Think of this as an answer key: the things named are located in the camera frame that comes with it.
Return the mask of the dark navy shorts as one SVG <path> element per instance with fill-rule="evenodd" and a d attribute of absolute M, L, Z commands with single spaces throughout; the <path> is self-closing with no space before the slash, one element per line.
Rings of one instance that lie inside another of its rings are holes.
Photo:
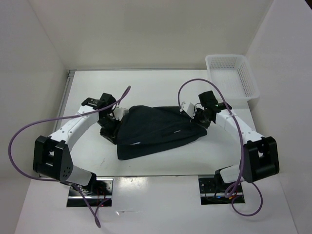
<path fill-rule="evenodd" d="M 117 133 L 117 157 L 129 160 L 178 148 L 207 135 L 177 106 L 132 106 Z"/>

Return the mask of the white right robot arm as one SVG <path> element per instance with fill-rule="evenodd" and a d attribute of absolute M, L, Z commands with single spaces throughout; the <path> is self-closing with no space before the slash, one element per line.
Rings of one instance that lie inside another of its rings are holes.
<path fill-rule="evenodd" d="M 265 137 L 245 123 L 229 104 L 218 102 L 212 91 L 198 95 L 202 108 L 194 119 L 201 124 L 213 122 L 237 139 L 243 152 L 242 162 L 216 171 L 215 188 L 226 191 L 236 181 L 256 182 L 279 173 L 276 140 Z"/>

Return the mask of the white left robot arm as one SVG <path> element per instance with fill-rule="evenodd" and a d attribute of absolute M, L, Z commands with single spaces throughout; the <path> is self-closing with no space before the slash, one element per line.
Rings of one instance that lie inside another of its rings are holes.
<path fill-rule="evenodd" d="M 97 190 L 97 176 L 73 164 L 71 150 L 94 124 L 102 123 L 113 111 L 117 100 L 103 93 L 100 99 L 85 99 L 74 118 L 49 136 L 35 141 L 33 170 L 64 184 L 76 184 L 87 195 Z"/>

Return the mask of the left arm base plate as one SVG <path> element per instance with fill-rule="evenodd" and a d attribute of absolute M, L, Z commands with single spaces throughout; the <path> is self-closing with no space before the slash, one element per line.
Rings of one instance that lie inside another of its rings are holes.
<path fill-rule="evenodd" d="M 89 191 L 81 186 L 79 189 L 91 207 L 111 207 L 113 194 L 113 177 L 98 177 L 95 188 Z M 87 207 L 81 194 L 72 186 L 69 187 L 66 207 Z"/>

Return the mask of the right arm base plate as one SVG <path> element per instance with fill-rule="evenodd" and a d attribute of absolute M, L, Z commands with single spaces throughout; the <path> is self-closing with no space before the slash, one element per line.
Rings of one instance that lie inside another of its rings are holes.
<path fill-rule="evenodd" d="M 214 175 L 199 176 L 198 177 L 199 192 L 201 205 L 223 205 L 234 203 L 245 203 L 242 186 L 239 185 L 233 196 L 225 197 L 225 190 L 229 186 L 223 184 L 220 179 L 215 178 Z"/>

